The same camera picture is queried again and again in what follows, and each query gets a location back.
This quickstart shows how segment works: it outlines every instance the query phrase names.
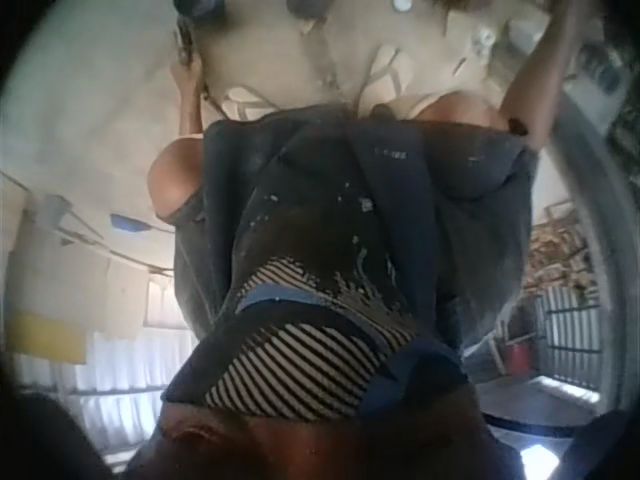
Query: person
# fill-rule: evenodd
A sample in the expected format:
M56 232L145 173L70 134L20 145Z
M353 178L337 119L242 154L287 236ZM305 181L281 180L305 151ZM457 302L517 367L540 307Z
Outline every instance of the person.
M237 121L203 135L202 63L172 69L180 138L148 186L201 341L125 478L523 478L460 359L518 297L537 152L590 8L562 0L497 109L453 92L397 120L375 104L408 60L384 47L367 118L262 116L236 89Z

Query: hand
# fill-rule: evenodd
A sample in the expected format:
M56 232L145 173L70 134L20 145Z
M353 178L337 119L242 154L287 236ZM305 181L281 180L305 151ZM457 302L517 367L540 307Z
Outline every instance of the hand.
M197 51L191 55L191 63L184 65L176 58L171 64L171 76L182 96L199 95L204 88L202 58Z

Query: yellow panel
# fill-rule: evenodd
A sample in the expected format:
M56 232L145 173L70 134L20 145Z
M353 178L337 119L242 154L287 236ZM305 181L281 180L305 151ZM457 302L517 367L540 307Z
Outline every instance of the yellow panel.
M19 312L7 322L7 347L14 353L56 362L87 362L84 330L31 313Z

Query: floor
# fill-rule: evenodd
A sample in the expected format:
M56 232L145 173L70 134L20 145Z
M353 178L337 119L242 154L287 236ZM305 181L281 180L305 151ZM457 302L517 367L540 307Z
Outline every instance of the floor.
M443 36L443 15L427 2L409 14L390 0L339 0L325 25L340 92L328 90L309 61L299 21L284 0L230 0L232 28L199 37L214 97L247 85L282 108L354 102L376 47L391 43L415 61L409 93L450 88L482 90L485 70ZM170 267L173 236L125 234L109 213L161 227L145 175L160 149L177 134L178 98L168 66L175 13L157 0L62 0L34 33L0 99L2 171L36 197L65 196L74 212L98 230L112 250ZM205 118L217 119L207 109ZM543 163L536 216L566 198L553 166ZM66 218L63 226L89 233Z

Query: man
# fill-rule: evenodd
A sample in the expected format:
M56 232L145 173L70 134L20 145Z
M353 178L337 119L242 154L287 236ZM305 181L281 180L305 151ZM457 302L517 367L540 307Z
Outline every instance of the man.
M173 69L180 138L149 191L201 343L129 478L523 476L458 352L517 298L536 152L589 7L561 2L498 110L453 93L411 121L312 107L203 139L201 64ZM398 53L381 51L368 86L401 93ZM247 90L225 105L270 108Z

